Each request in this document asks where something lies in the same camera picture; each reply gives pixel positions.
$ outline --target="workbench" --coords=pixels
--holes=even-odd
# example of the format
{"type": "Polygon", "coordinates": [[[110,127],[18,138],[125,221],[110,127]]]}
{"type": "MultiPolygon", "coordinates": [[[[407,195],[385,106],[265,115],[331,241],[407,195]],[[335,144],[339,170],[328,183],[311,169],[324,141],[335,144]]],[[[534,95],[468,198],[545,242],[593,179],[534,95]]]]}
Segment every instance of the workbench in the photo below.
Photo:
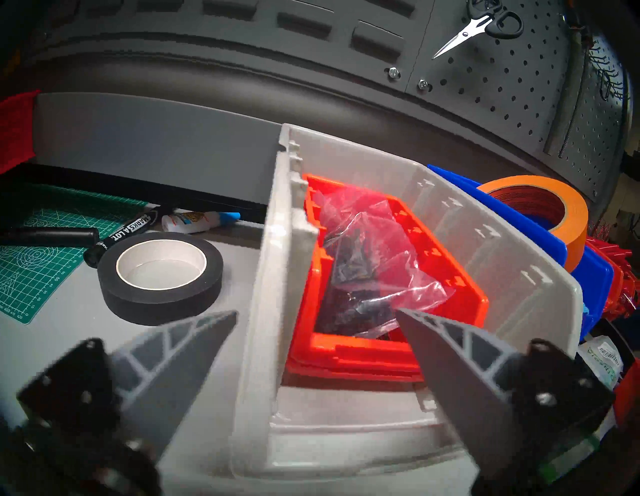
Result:
{"type": "MultiPolygon", "coordinates": [[[[234,479],[229,469],[228,437],[233,428],[261,235],[262,225],[247,222],[197,235],[209,240],[225,263],[220,296],[208,311],[237,310],[238,323],[158,464],[164,493],[167,496],[232,492],[299,494],[302,491],[351,495],[466,493],[477,469],[464,452],[428,467],[395,474],[306,482],[304,489],[301,483],[290,481],[234,479]]],[[[84,263],[60,285],[29,325],[3,314],[0,328],[0,409],[10,427],[26,419],[15,400],[17,391],[79,341],[98,337],[109,353],[145,329],[120,319],[107,308],[96,270],[84,263]]]]}

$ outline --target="scissors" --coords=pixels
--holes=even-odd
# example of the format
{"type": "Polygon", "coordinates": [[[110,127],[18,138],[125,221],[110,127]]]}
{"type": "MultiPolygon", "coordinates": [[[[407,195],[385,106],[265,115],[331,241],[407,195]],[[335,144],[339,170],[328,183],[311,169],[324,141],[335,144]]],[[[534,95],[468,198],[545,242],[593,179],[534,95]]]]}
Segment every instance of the scissors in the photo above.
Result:
{"type": "Polygon", "coordinates": [[[486,33],[492,38],[501,40],[512,40],[518,38],[524,31],[520,16],[511,10],[503,10],[500,0],[467,0],[467,13],[471,22],[438,50],[433,58],[439,57],[480,33],[486,33]],[[503,30],[504,20],[508,17],[518,21],[516,31],[503,30]]]}

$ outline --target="blue plastic bin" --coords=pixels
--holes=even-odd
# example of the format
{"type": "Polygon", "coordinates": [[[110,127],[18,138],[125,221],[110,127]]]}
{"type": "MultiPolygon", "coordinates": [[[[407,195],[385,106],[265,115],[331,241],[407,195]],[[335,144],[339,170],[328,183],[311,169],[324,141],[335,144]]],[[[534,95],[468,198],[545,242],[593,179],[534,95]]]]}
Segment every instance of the blue plastic bin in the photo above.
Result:
{"type": "MultiPolygon", "coordinates": [[[[477,189],[477,187],[480,186],[479,182],[434,165],[427,165],[427,167],[450,183],[458,186],[462,191],[478,200],[487,208],[493,210],[531,241],[536,243],[547,255],[564,266],[567,256],[566,246],[548,230],[538,225],[532,219],[508,207],[500,200],[496,200],[494,197],[477,189]]],[[[571,272],[571,275],[578,281],[578,284],[580,284],[582,288],[582,301],[589,310],[588,313],[582,317],[582,330],[580,331],[580,339],[582,339],[602,316],[602,311],[604,310],[604,305],[607,303],[607,296],[611,289],[611,283],[613,282],[613,268],[591,248],[585,246],[584,255],[578,266],[571,272]]]]}

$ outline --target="red fabric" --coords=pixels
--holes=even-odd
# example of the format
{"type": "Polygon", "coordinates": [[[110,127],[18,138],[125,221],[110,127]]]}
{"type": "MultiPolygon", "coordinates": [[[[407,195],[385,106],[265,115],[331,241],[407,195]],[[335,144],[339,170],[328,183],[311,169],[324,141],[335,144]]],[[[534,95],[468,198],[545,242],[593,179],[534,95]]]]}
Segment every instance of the red fabric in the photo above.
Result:
{"type": "Polygon", "coordinates": [[[0,174],[35,157],[33,104],[40,90],[0,102],[0,174]]]}

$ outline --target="masking tape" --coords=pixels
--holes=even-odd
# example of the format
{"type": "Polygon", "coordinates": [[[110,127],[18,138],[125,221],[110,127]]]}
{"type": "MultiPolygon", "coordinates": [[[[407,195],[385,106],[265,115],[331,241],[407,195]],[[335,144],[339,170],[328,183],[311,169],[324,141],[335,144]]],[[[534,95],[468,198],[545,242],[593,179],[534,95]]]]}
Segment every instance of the masking tape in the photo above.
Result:
{"type": "Polygon", "coordinates": [[[564,182],[535,175],[504,177],[478,186],[502,203],[526,216],[546,219],[549,232],[567,249],[564,268],[576,268],[584,253],[589,211],[580,193],[564,182]]]}

